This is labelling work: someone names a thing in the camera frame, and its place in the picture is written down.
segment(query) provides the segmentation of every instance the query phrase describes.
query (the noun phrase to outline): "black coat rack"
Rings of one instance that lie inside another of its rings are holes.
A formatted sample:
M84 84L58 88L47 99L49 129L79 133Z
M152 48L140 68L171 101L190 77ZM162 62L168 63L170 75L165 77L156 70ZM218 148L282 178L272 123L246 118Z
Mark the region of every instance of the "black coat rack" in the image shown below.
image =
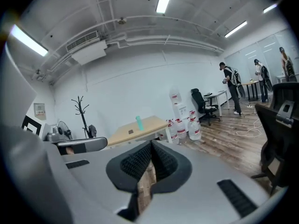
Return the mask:
M86 109L89 105L85 106L84 109L82 109L82 107L81 107L81 101L82 101L82 98L83 98L83 96L82 96L81 98L79 98L79 96L78 96L78 101L73 100L73 99L72 99L72 101L75 101L75 102L78 104L78 106L79 106L79 107L78 107L78 106L75 105L76 110L79 111L79 114L76 114L76 115L81 115L81 117L82 117L83 124L84 124L84 128L83 128L83 129L84 129L84 132L85 132L85 137L86 137L86 133L87 133L87 136L88 136L89 138L92 138L93 136L92 136L91 132L89 132L88 126L86 125L86 121L85 121L85 118L84 118L85 109Z

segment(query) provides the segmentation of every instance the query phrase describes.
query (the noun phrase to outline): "glass wall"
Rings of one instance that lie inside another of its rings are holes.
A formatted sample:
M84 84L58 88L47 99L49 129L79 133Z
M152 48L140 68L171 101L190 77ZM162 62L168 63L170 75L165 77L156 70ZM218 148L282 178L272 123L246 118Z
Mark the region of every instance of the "glass wall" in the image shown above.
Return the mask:
M244 84L250 82L250 79L258 80L254 65L254 59L258 59L267 67L270 80L274 85L278 83L277 76L281 76L283 72L279 47L283 47L286 54L290 56L295 73L298 73L297 80L299 80L299 46L296 37L289 29L271 35L226 57L225 62L239 71Z

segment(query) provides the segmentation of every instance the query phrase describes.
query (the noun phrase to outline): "ceiling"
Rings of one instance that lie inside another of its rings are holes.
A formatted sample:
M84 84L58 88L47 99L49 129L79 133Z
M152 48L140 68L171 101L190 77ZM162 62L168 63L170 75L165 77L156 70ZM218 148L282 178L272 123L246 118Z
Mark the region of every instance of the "ceiling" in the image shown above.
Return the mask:
M47 81L55 81L77 64L72 58L66 59L65 46L95 30L111 46L117 46L112 41L125 32L130 39L153 36L159 42L169 38L170 43L174 37L191 39L222 52L246 35L244 27L224 37L243 21L254 26L256 19L266 21L279 15L276 11L263 14L263 9L273 3L271 0L170 0L165 14L155 12L157 3L158 0L34 0L18 25L48 49L48 54L42 57L13 37L8 47L21 71L32 75L40 69L47 74ZM126 18L126 24L118 24L120 18Z

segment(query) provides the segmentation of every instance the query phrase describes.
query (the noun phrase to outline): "mint green bottle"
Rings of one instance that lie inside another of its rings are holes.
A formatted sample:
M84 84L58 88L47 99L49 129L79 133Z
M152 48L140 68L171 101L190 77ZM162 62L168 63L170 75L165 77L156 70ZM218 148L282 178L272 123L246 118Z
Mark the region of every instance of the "mint green bottle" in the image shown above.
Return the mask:
M136 116L138 127L141 131L144 130L140 116Z

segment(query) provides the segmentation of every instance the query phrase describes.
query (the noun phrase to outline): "laminate floor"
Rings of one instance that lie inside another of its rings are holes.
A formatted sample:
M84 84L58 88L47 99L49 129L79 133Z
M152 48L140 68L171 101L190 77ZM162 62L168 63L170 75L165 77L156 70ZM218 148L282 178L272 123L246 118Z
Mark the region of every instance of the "laminate floor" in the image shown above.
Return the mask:
M259 174L261 172L261 149L267 140L263 127L258 128L261 135L256 138L242 137L236 134L237 131L248 131L253 128L253 123L258 120L258 116L254 114L256 103L261 102L250 102L252 108L248 108L248 101L242 101L242 116L239 117L234 114L234 102L230 100L230 110L226 108L226 105L222 106L221 122L212 120L211 126L209 126L207 121L203 120L201 122L201 140L192 141L187 136L180 140L180 145L220 157L249 177ZM263 103L263 105L269 106L270 103ZM256 127L261 126L260 121L258 120L255 125ZM253 137L257 136L259 132L252 130L242 134ZM260 178L256 181L270 192L271 186L268 178ZM150 164L138 183L140 212L150 203L150 187L155 182L155 169Z

